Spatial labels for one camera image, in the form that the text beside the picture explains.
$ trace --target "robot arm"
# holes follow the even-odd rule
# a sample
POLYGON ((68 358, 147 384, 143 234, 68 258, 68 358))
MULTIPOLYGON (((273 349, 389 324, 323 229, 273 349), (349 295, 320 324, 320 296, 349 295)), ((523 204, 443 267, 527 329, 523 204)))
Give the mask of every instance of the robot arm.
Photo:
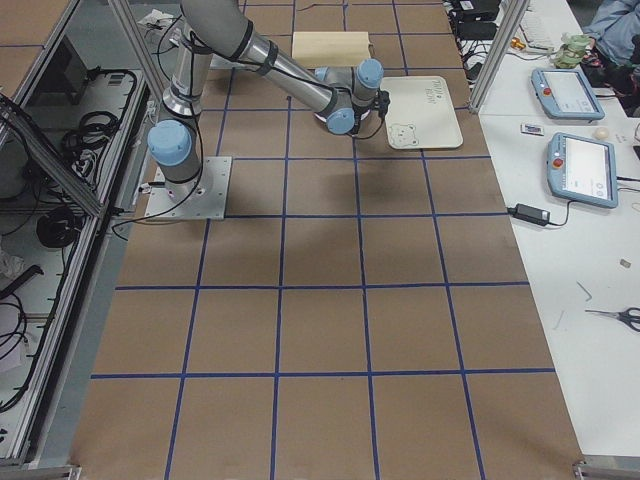
POLYGON ((357 133, 360 117, 374 104, 383 76, 377 60, 357 69, 322 69, 314 77, 255 31, 235 0, 182 0, 185 17, 168 110, 181 117, 200 113, 199 100, 213 54, 244 65, 307 105, 334 134, 357 133))

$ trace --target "power adapter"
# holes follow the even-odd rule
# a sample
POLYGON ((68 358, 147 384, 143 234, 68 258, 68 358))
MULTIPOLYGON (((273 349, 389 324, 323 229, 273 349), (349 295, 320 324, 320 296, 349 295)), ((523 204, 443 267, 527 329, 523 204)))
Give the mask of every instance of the power adapter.
POLYGON ((529 205, 523 205, 522 203, 518 203, 515 207, 507 208, 507 212, 509 212, 509 215, 513 218, 534 223, 541 227, 546 227, 551 223, 551 215, 547 210, 530 207, 529 205))

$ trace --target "blue cloth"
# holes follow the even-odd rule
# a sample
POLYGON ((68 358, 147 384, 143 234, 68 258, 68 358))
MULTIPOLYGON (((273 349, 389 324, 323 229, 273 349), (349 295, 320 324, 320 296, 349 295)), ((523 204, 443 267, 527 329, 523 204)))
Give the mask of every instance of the blue cloth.
POLYGON ((583 31, 609 60, 628 64, 634 49, 631 39, 640 34, 640 0, 603 0, 583 31))

